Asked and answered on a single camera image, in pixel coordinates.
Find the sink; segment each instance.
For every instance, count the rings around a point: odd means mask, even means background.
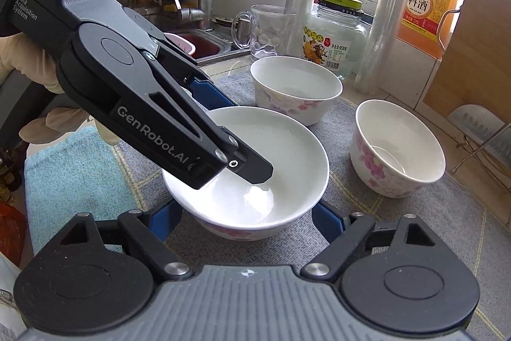
[[[201,29],[182,29],[173,32],[195,45],[193,58],[197,60],[231,51],[231,43]]]
[[[233,40],[229,34],[216,29],[204,31],[196,28],[180,28],[175,12],[162,11],[161,7],[136,8],[144,18],[164,33],[173,33],[182,36],[195,45],[193,58],[199,67],[224,61],[225,59],[248,56],[250,50],[233,47]]]
[[[180,29],[171,32],[195,45],[195,53],[192,57],[195,58],[199,67],[250,54],[249,49],[233,48],[231,37],[219,31]]]

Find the floral bowl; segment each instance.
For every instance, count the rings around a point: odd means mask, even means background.
[[[266,57],[250,67],[257,106],[298,120],[318,123],[342,93],[341,81],[306,59]]]
[[[349,148],[357,175],[390,198],[410,195],[444,174],[444,152],[433,133],[413,114],[383,100],[363,102],[355,114]]]
[[[314,134],[292,118],[257,107],[215,109],[208,116],[273,165],[263,184],[250,184],[224,169],[195,190],[163,171],[176,201],[207,230],[230,240],[277,234],[313,208],[323,195],[329,163]]]

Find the screw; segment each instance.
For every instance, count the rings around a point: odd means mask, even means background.
[[[148,51],[144,51],[144,56],[146,56],[151,61],[156,61],[156,57]]]
[[[190,271],[190,266],[182,262],[172,262],[165,265],[165,272],[173,276],[183,276]]]
[[[330,272],[330,267],[323,263],[309,263],[305,266],[305,271],[313,276],[325,276]]]
[[[231,143],[234,146],[238,146],[238,141],[236,139],[234,139],[231,135],[229,135],[229,140],[231,141]]]
[[[227,163],[227,157],[220,149],[217,149],[215,154],[219,160],[221,160],[223,163]]]

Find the blue gripper part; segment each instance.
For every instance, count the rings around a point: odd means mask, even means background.
[[[172,199],[151,216],[147,228],[161,241],[165,241],[181,221],[182,212],[181,206]]]
[[[192,97],[208,110],[237,106],[209,80],[193,80],[190,83]]]
[[[312,209],[312,222],[328,243],[332,243],[346,231],[344,220],[320,203]]]

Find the food label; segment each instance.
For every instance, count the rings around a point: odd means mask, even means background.
[[[407,0],[403,25],[436,41],[440,19],[451,0]]]
[[[332,39],[305,26],[303,27],[302,45],[305,59],[331,70],[338,70],[348,54],[351,41]]]

